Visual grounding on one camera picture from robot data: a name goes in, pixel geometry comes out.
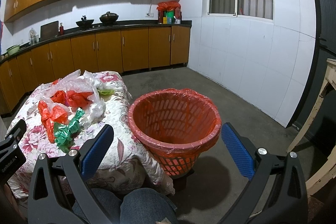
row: wooden lower cabinet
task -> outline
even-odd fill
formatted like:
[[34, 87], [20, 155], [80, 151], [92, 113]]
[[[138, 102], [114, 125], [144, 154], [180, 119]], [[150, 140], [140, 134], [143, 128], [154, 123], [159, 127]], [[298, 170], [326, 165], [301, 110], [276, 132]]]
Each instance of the wooden lower cabinet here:
[[171, 28], [150, 27], [148, 37], [149, 67], [169, 66]]
[[24, 54], [18, 55], [16, 59], [25, 92], [35, 90], [38, 86], [38, 83], [34, 70], [32, 53], [30, 51], [25, 52]]
[[124, 72], [121, 53], [121, 31], [96, 33], [99, 71]]
[[55, 79], [75, 71], [70, 38], [49, 43], [49, 50]]
[[53, 66], [49, 53], [49, 44], [39, 46], [31, 50], [37, 83], [47, 84], [55, 81]]
[[149, 68], [148, 28], [121, 31], [124, 71]]
[[170, 64], [187, 63], [189, 60], [190, 28], [172, 26], [171, 35]]
[[21, 74], [20, 74], [20, 70], [19, 70], [19, 66], [17, 64], [16, 58], [12, 58], [11, 60], [9, 60], [8, 65], [9, 65], [10, 77], [12, 78], [16, 97], [18, 98], [18, 100], [20, 100], [23, 97], [23, 95], [26, 93], [26, 91], [25, 91], [25, 87], [23, 86], [23, 83], [21, 80]]
[[71, 38], [73, 65], [75, 70], [98, 72], [95, 34]]

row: red plastic bag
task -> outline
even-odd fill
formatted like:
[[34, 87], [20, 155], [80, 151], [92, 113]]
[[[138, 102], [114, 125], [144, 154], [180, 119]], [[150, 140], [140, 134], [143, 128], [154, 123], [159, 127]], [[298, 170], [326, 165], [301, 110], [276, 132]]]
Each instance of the red plastic bag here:
[[70, 107], [86, 107], [92, 104], [92, 101], [88, 100], [87, 97], [92, 95], [93, 92], [74, 92], [73, 90], [67, 91], [67, 102]]
[[51, 100], [53, 100], [54, 103], [60, 103], [65, 105], [66, 101], [66, 93], [63, 90], [57, 91], [53, 97], [51, 97]]

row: concrete floor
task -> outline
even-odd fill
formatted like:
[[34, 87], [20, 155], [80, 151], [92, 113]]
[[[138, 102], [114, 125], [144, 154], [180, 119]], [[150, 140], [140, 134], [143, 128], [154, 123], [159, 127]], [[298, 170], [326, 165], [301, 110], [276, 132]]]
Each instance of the concrete floor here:
[[[186, 67], [125, 75], [123, 79], [133, 100], [159, 89], [196, 90], [212, 99], [223, 123], [230, 122], [240, 135], [248, 137], [256, 147], [264, 147], [275, 155], [285, 155], [286, 148], [297, 134], [294, 128], [283, 128], [234, 93]], [[326, 160], [307, 140], [303, 140], [296, 151], [306, 179]], [[221, 139], [201, 154], [194, 170], [195, 173], [187, 179], [186, 189], [171, 197], [178, 207], [177, 216], [181, 223], [217, 223], [233, 205], [248, 180], [240, 175]], [[272, 183], [273, 179], [270, 179], [254, 212], [263, 208]]]

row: plastic basket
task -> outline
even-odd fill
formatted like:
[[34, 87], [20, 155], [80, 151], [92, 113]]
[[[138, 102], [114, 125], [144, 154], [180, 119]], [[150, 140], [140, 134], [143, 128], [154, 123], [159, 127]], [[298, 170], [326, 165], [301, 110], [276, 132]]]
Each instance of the plastic basket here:
[[217, 107], [190, 89], [142, 95], [130, 107], [128, 123], [172, 178], [188, 173], [200, 153], [215, 145], [221, 129]]

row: green wrapper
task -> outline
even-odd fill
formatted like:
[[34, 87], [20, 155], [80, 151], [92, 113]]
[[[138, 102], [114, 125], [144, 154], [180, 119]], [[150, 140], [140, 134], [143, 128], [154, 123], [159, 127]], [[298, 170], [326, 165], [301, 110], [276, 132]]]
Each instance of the green wrapper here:
[[79, 119], [84, 115], [84, 110], [78, 108], [75, 116], [71, 119], [69, 124], [66, 126], [64, 124], [54, 122], [54, 135], [55, 142], [59, 149], [63, 152], [68, 151], [68, 148], [73, 143], [73, 134], [77, 133], [80, 129]]

